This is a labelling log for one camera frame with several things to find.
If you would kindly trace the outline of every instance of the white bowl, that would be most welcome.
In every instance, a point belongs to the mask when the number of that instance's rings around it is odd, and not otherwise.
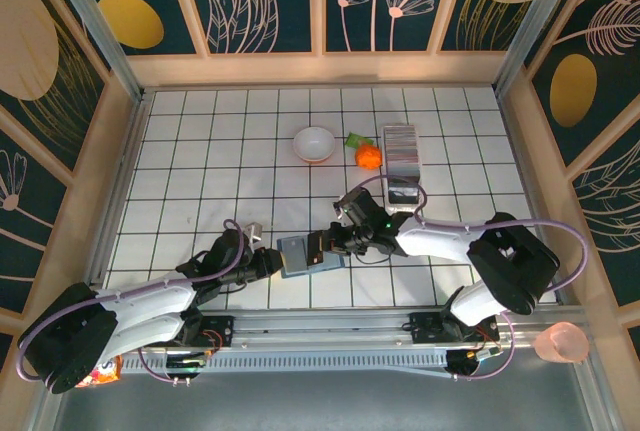
[[[333,153],[336,140],[324,128],[312,126],[305,128],[293,138],[293,150],[300,159],[307,163],[321,163]]]

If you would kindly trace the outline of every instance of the white tile floor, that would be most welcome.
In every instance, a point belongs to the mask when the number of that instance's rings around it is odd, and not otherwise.
[[[264,226],[264,243],[326,228],[332,202],[378,173],[355,166],[340,143],[349,132],[379,139],[382,126],[418,130],[425,215],[484,220],[495,210],[530,217],[491,88],[343,88],[156,93],[105,285],[143,282],[209,248],[233,217]],[[292,138],[309,125],[338,139],[332,157],[310,167]],[[379,183],[368,186],[380,203]],[[374,262],[372,251],[363,261]],[[444,304],[474,282],[469,266],[401,258],[298,278],[250,284],[206,309],[327,308]]]

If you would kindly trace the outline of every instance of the pink cup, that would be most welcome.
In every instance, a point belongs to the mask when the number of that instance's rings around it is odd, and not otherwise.
[[[553,363],[579,363],[587,359],[589,340],[571,323],[556,323],[545,329],[533,342],[541,359]]]

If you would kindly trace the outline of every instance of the grid floor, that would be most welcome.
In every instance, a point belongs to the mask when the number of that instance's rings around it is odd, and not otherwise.
[[[384,173],[355,166],[343,138],[354,132],[378,141],[392,123],[417,127],[425,216],[477,221],[496,209],[531,216],[490,87],[158,92],[105,286],[162,276],[209,249],[229,217],[261,223],[263,242],[274,248],[279,238],[328,227],[336,198]],[[320,165],[293,152],[293,137],[309,125],[337,138]],[[380,183],[368,189],[383,203]],[[363,261],[381,258],[372,250]],[[438,258],[394,256],[371,266],[347,259],[345,268],[313,276],[277,274],[203,309],[441,305],[477,278],[471,267]]]

